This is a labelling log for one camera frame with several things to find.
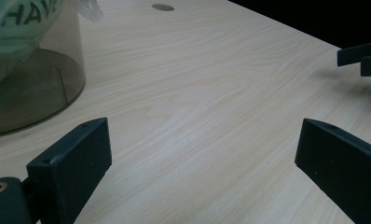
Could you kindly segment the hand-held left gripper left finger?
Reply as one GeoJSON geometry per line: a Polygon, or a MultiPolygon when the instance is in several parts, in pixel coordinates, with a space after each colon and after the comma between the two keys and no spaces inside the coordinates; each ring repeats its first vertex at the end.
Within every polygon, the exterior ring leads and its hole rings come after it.
{"type": "Polygon", "coordinates": [[[26,165],[32,221],[73,224],[111,164],[108,120],[76,126],[26,165]]]}

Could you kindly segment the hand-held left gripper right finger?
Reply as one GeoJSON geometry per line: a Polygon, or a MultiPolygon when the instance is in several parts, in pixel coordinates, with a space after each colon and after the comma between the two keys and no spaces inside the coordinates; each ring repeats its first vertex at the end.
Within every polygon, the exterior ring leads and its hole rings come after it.
{"type": "Polygon", "coordinates": [[[329,123],[304,119],[295,164],[355,224],[371,224],[371,145],[329,123]]]}

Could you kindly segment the green plastic bag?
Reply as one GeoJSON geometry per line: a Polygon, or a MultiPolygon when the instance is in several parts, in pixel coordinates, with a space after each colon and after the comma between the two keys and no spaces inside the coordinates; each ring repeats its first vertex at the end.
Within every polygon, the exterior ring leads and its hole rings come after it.
{"type": "Polygon", "coordinates": [[[97,0],[0,0],[0,81],[39,46],[67,4],[87,20],[103,18],[97,0]]]}

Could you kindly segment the transparent grey plastic bin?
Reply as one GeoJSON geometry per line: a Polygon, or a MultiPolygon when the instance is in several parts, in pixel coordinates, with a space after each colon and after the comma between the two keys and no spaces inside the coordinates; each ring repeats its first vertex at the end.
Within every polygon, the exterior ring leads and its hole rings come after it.
{"type": "Polygon", "coordinates": [[[0,135],[58,114],[85,83],[78,13],[67,4],[39,46],[0,81],[0,135]]]}

